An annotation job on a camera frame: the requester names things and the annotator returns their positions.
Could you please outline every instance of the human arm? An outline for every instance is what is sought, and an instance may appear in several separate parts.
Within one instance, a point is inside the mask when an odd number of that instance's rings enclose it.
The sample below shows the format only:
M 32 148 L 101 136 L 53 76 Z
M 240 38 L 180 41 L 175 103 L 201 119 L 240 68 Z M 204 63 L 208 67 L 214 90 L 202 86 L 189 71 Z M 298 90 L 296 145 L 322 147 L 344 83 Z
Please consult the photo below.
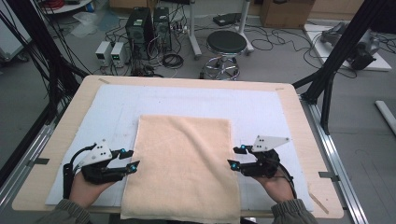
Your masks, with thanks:
M 301 199 L 294 199 L 290 183 L 281 171 L 278 170 L 272 178 L 264 176 L 253 178 L 264 187 L 268 195 L 276 202 L 276 205 L 271 207 L 275 224 L 318 223 L 314 216 L 306 210 L 304 202 Z
M 48 215 L 40 218 L 36 224 L 50 223 L 88 223 L 90 214 L 86 210 L 109 188 L 112 183 L 94 185 L 84 179 L 82 173 L 75 176 L 69 199 L 62 199 Z

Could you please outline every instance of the sleeve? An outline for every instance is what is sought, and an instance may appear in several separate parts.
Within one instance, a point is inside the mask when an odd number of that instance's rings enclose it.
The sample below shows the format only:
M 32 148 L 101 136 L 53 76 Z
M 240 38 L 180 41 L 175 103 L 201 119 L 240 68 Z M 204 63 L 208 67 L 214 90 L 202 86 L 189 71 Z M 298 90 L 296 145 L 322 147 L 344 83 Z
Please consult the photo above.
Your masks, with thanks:
M 86 224 L 90 221 L 90 213 L 78 204 L 62 199 L 55 209 L 40 218 L 35 224 Z
M 301 199 L 294 199 L 271 207 L 274 224 L 314 224 L 318 223 L 314 216 L 305 208 Z

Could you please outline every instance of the human hand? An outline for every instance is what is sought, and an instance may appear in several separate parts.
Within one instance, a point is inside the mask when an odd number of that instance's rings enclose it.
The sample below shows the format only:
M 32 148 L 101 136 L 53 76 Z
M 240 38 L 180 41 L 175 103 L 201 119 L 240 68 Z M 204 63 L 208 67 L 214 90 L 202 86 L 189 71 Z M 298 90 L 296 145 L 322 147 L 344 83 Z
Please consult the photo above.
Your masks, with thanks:
M 288 180 L 282 172 L 276 171 L 274 177 L 267 178 L 265 176 L 253 176 L 265 188 L 268 195 L 276 202 L 283 203 L 294 199 L 293 192 Z
M 105 191 L 105 189 L 109 188 L 114 183 L 115 182 L 95 185 L 86 181 L 82 172 L 79 172 L 74 178 L 69 200 L 86 209 L 99 198 L 100 194 Z

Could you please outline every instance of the wooden table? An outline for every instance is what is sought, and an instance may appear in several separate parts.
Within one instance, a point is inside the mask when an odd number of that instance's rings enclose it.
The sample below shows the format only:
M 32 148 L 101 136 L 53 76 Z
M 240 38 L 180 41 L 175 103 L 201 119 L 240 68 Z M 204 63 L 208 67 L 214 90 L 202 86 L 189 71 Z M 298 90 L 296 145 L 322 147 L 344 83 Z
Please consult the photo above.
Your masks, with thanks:
M 84 79 L 52 137 L 40 155 L 48 158 L 47 165 L 36 164 L 26 178 L 13 201 L 15 210 L 49 211 L 54 206 L 45 201 L 62 164 L 64 153 L 70 147 L 80 123 L 90 108 L 101 85 L 120 84 L 136 86 L 161 86 L 206 89 L 232 89 L 251 91 L 276 91 L 281 101 L 291 137 L 307 181 L 309 195 L 314 204 L 313 215 L 324 218 L 340 218 L 344 211 L 329 178 L 320 178 L 318 172 L 327 172 L 315 137 L 295 89 L 290 84 L 216 81 L 199 79 L 175 79 L 154 77 L 107 77 L 89 76 Z M 92 212 L 119 213 L 119 207 L 92 207 Z M 258 211 L 242 211 L 243 217 L 270 217 L 272 214 Z

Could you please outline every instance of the beige towel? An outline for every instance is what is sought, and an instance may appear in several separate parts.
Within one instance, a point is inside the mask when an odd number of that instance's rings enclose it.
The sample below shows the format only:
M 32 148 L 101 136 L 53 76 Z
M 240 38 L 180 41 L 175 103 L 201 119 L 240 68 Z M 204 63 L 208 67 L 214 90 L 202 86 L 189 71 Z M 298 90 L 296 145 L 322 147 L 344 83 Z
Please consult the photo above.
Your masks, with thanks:
M 240 195 L 226 119 L 141 116 L 121 218 L 238 223 Z

